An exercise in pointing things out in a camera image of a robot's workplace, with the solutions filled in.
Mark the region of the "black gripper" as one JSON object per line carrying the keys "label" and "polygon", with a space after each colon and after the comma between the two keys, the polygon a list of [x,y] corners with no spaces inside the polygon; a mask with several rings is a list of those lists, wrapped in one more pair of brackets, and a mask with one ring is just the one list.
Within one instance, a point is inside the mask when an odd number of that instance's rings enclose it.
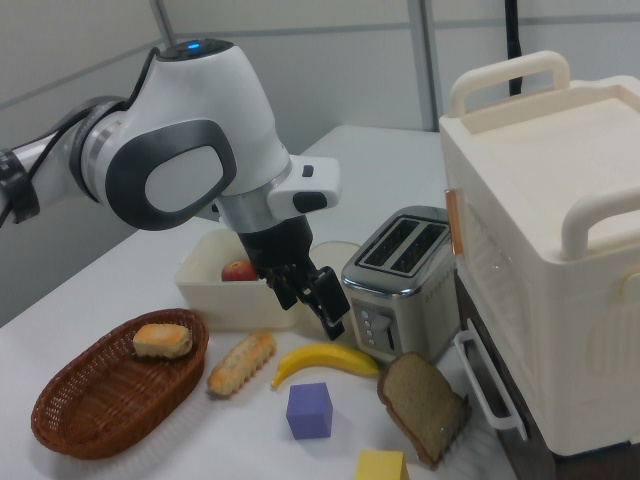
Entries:
{"label": "black gripper", "polygon": [[345,332],[342,318],[350,311],[350,304],[335,271],[329,266],[316,269],[311,265],[313,234],[305,216],[238,236],[283,310],[289,310],[299,299],[319,319],[329,340],[334,341]]}

